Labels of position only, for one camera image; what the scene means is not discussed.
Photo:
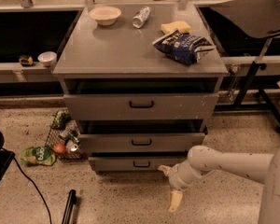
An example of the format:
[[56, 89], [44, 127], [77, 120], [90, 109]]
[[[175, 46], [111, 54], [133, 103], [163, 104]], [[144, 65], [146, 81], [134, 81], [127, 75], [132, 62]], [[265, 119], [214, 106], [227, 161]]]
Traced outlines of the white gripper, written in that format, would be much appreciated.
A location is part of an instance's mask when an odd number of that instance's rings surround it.
[[183, 199], [183, 192], [189, 189], [196, 180], [210, 176], [213, 171], [202, 171], [194, 168], [189, 161], [183, 161], [173, 167], [160, 165], [158, 170], [168, 176], [169, 184], [173, 188], [168, 211], [175, 212]]

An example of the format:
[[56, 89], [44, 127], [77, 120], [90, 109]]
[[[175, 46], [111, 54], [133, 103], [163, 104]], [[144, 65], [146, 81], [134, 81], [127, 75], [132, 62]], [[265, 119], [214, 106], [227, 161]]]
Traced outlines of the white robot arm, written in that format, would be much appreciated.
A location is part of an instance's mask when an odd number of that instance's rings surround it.
[[194, 146], [184, 161], [172, 167], [161, 165], [158, 169], [169, 180], [168, 211], [171, 213], [178, 209], [183, 193], [194, 181], [220, 170], [262, 184], [258, 224], [280, 224], [280, 148], [273, 154], [258, 154], [221, 152], [206, 146]]

